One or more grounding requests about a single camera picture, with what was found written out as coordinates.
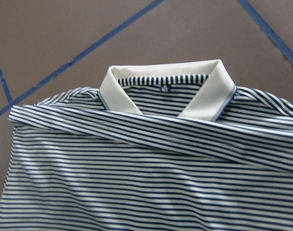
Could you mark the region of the navy white striped polo shirt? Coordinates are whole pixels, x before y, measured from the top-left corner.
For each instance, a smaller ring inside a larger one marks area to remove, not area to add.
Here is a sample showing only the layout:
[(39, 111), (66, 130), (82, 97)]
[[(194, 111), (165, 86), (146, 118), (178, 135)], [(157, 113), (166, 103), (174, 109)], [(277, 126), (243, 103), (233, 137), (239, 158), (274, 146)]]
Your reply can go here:
[(0, 231), (293, 231), (293, 103), (220, 60), (111, 66), (9, 119)]

